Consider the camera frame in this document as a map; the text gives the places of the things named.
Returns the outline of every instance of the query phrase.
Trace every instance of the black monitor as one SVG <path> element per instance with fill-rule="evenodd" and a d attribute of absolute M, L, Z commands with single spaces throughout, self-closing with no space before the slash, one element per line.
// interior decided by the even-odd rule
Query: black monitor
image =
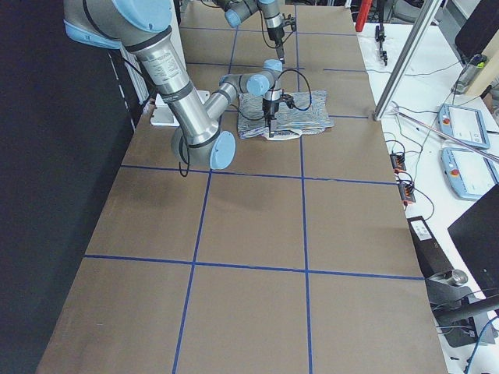
<path fill-rule="evenodd" d="M 449 228 L 456 249 L 486 296 L 499 290 L 499 185 Z"/>

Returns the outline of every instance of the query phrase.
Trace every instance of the white table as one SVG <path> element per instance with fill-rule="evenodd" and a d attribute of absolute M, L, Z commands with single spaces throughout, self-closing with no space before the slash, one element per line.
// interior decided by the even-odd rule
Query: white table
<path fill-rule="evenodd" d="M 370 76 L 371 89 L 373 91 L 374 99 L 377 102 L 390 76 L 383 72 L 391 72 L 393 70 L 405 40 L 410 33 L 411 26 L 385 25 L 387 37 L 384 43 L 384 49 L 388 52 L 388 66 L 384 66 L 383 62 L 378 57 L 378 43 L 374 40 L 375 26 L 375 24 L 367 23 L 364 26 L 363 32 L 358 34 L 358 38 L 366 64 L 366 70 Z M 458 62 L 458 59 L 455 57 L 440 30 L 437 26 L 432 26 L 428 30 L 423 43 L 419 46 L 406 74 L 432 72 L 456 62 Z M 450 89 L 455 83 L 461 69 L 461 65 L 456 64 L 449 69 L 435 72 L 429 76 L 406 76 L 395 94 L 394 101 L 398 105 L 414 111 L 438 111 L 438 108 L 446 97 L 448 97 Z M 455 103 L 461 104 L 470 99 L 472 99 L 472 97 L 467 97 L 466 95 L 457 96 L 455 98 Z M 452 96 L 447 99 L 447 102 L 452 102 Z M 498 130 L 496 122 L 480 99 L 475 99 L 466 106 L 480 109 L 486 122 L 487 129 L 494 131 Z M 426 124 L 431 124 L 436 116 L 434 113 L 414 114 L 409 111 L 404 112 Z M 428 130 L 417 130 L 412 123 L 403 119 L 401 119 L 400 122 L 402 125 L 402 133 L 405 136 L 414 139 L 418 143 L 422 143 L 425 140 Z M 415 143 L 405 139 L 401 135 L 393 115 L 385 115 L 382 119 L 382 125 L 383 130 L 394 134 L 396 140 L 403 143 L 406 150 L 419 150 L 419 147 Z M 499 154 L 499 136 L 490 135 L 489 137 L 492 146 L 489 153 Z M 385 133 L 385 138 L 386 140 L 394 139 L 391 134 L 387 133 Z M 391 150 L 393 145 L 393 142 L 388 143 L 388 150 Z M 427 221 L 427 224 L 434 233 L 435 238 L 438 240 L 454 268 L 464 270 L 469 274 L 468 268 L 458 254 L 447 231 L 448 226 L 473 204 L 472 201 L 458 199 L 455 196 L 451 191 L 450 185 L 446 180 L 447 177 L 444 175 L 441 167 L 440 149 L 444 146 L 452 145 L 453 143 L 444 141 L 444 139 L 440 138 L 437 134 L 431 133 L 424 144 L 417 175 L 416 162 L 418 155 L 416 153 L 409 153 L 406 155 L 405 165 L 410 175 L 413 177 L 416 175 L 416 188 L 425 192 L 434 202 L 435 212 Z M 395 146 L 395 151 L 400 149 L 400 146 Z M 423 217 L 429 217 L 431 210 L 430 202 L 416 192 L 416 203 L 408 206 L 406 216 L 414 217 L 421 215 Z M 471 277 L 467 285 L 472 291 L 480 289 Z M 499 323 L 496 321 L 494 325 L 497 328 Z M 449 372 L 462 372 L 465 367 L 465 360 L 470 356 L 473 346 L 469 345 L 461 348 L 452 348 L 448 345 L 443 336 L 441 337 L 441 345 Z M 451 360 L 450 357 L 457 357 L 460 359 L 458 361 Z M 480 346 L 473 361 L 471 373 L 497 372 L 498 370 L 499 339 L 497 339 L 496 345 Z"/>

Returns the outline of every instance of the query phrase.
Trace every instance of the robotic arm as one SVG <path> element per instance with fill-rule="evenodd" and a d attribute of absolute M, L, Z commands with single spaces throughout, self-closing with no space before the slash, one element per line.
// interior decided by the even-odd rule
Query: robotic arm
<path fill-rule="evenodd" d="M 278 0 L 213 0 L 225 12 L 225 18 L 231 27 L 237 27 L 257 11 L 261 11 L 267 26 L 268 36 L 275 43 L 279 60 L 284 63 L 284 28 L 296 29 L 294 17 L 284 17 L 280 13 Z"/>
<path fill-rule="evenodd" d="M 282 64 L 268 60 L 259 74 L 224 76 L 220 89 L 203 105 L 170 41 L 169 0 L 149 0 L 147 6 L 141 0 L 65 0 L 64 10 L 70 38 L 101 48 L 120 49 L 123 45 L 142 62 L 179 121 L 172 150 L 188 165 L 229 166 L 235 139 L 230 132 L 221 132 L 218 117 L 238 93 L 272 99 L 277 96 L 273 92 L 281 92 L 278 77 Z"/>

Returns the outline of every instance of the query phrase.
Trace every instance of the folded fabric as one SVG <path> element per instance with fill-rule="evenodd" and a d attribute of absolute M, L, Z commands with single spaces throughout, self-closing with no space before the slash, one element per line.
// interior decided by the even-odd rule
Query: folded fabric
<path fill-rule="evenodd" d="M 309 104 L 308 92 L 290 93 L 298 108 L 306 108 Z M 306 111 L 289 109 L 285 103 L 279 104 L 279 112 L 275 115 L 278 121 L 277 130 L 280 135 L 292 134 L 293 130 L 301 130 L 303 135 L 313 135 L 323 132 L 334 123 L 326 111 L 327 92 L 312 91 L 312 105 Z M 262 117 L 262 98 L 250 93 L 239 95 L 239 113 L 237 121 L 238 134 L 241 139 L 251 138 L 268 133 L 268 127 Z"/>

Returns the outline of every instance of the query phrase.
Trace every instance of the red object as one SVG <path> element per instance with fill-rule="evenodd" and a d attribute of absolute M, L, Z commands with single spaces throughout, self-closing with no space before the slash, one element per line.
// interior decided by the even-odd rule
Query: red object
<path fill-rule="evenodd" d="M 356 31 L 359 33 L 364 28 L 364 23 L 366 23 L 367 15 L 369 14 L 369 10 L 371 9 L 371 5 L 373 4 L 373 0 L 363 0 L 362 5 L 360 6 L 359 15 L 357 16 L 356 22 Z"/>

